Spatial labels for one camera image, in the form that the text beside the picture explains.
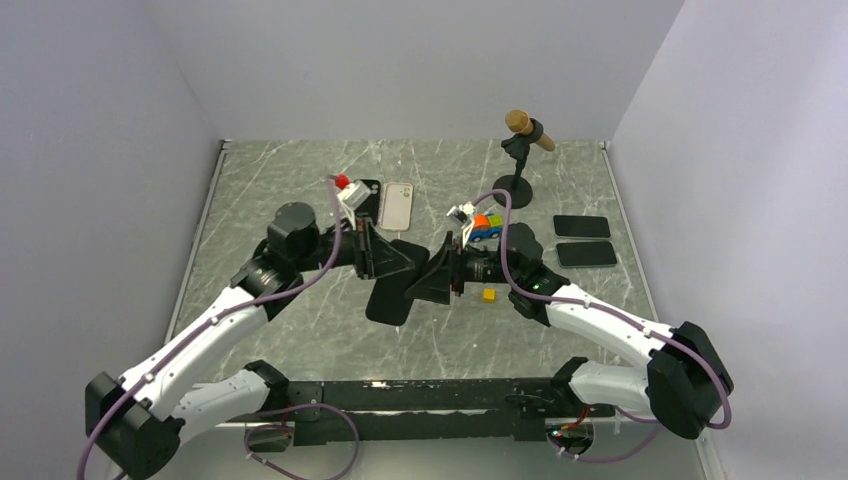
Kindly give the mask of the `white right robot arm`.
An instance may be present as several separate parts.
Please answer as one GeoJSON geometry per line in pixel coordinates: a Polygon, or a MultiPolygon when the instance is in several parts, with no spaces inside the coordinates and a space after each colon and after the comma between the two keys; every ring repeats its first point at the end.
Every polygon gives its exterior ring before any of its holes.
{"type": "Polygon", "coordinates": [[[728,427],[734,385],[705,330],[634,316],[590,295],[544,264],[528,225],[510,225],[495,250],[460,248],[448,235],[404,295],[448,305],[468,282],[507,284],[522,317],[574,333],[624,360],[622,366],[569,360],[553,378],[551,399],[560,413],[572,416],[597,404],[623,407],[648,413],[689,440],[728,427]]]}

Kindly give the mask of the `black phone case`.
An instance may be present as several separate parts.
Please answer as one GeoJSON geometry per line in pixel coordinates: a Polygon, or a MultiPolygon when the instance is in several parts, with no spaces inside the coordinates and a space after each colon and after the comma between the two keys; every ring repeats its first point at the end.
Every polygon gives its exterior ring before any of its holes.
{"type": "Polygon", "coordinates": [[[368,196],[357,207],[357,215],[369,219],[376,226],[380,215],[382,184],[376,179],[362,179],[361,182],[368,188],[368,196]]]}

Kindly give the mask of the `beige phone case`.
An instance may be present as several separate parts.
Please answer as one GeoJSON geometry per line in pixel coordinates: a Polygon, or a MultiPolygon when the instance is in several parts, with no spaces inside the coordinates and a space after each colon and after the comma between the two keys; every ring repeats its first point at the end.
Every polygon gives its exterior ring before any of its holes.
{"type": "Polygon", "coordinates": [[[414,187],[409,183],[388,182],[383,187],[379,226],[387,231],[410,228],[414,187]]]}

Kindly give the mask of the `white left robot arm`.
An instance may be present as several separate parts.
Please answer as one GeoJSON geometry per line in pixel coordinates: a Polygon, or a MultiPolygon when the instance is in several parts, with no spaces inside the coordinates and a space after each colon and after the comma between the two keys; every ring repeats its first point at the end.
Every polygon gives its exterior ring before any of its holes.
{"type": "Polygon", "coordinates": [[[335,224],[326,231],[319,230],[310,205],[280,207],[266,237],[206,311],[148,359],[118,377],[101,373],[88,383],[87,439],[77,478],[84,478],[92,451],[100,449],[119,467],[120,478],[148,479],[198,434],[245,414],[272,420],[290,406],[289,379],[264,361],[218,383],[196,383],[212,361],[332,268],[351,266],[361,278],[382,280],[417,267],[369,218],[343,217],[344,207],[335,202],[335,224]]]}

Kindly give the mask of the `black phone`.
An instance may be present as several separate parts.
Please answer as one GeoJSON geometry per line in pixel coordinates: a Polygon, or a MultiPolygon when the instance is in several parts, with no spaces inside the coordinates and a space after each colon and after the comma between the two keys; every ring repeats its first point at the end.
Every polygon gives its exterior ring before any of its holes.
{"type": "Polygon", "coordinates": [[[609,241],[562,242],[556,244],[555,250],[562,268],[602,268],[618,263],[609,241]]]}
{"type": "Polygon", "coordinates": [[[414,302],[406,297],[406,290],[422,274],[430,253],[425,247],[400,239],[392,240],[390,244],[413,262],[413,268],[377,279],[365,316],[372,322],[399,327],[406,323],[414,302]]]}

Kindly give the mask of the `black smartphone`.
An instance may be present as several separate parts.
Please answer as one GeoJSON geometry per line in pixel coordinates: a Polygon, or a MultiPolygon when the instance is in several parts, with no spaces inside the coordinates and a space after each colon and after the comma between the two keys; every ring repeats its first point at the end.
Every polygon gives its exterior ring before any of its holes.
{"type": "Polygon", "coordinates": [[[554,234],[569,239],[609,239],[609,221],[601,216],[554,215],[554,234]]]}

